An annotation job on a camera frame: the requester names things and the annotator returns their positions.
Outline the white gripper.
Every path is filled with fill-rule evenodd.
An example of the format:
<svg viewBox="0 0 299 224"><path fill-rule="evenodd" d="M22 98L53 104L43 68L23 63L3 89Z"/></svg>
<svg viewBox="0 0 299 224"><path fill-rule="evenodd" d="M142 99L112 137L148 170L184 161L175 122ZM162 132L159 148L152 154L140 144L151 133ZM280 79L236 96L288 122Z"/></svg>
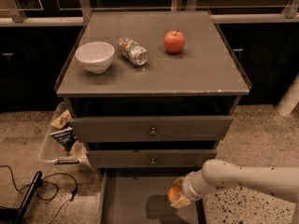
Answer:
<svg viewBox="0 0 299 224"><path fill-rule="evenodd" d="M173 184L176 186L182 186L182 192L175 201L170 203L170 205L179 209L190 205L192 201L201 200L203 195L199 192L199 188L202 180L203 177L200 171L190 172L184 177L181 176L177 178Z"/></svg>

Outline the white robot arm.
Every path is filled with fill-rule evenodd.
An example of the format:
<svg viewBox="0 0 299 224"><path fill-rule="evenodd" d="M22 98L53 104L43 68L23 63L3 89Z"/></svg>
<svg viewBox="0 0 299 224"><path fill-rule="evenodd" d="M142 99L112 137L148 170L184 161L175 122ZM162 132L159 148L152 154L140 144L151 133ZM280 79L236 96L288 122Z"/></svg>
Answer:
<svg viewBox="0 0 299 224"><path fill-rule="evenodd" d="M202 200L223 189L245 187L295 204L292 224L299 222L299 168L248 167L227 161L209 160L202 169L176 179L168 191L170 205L176 209Z"/></svg>

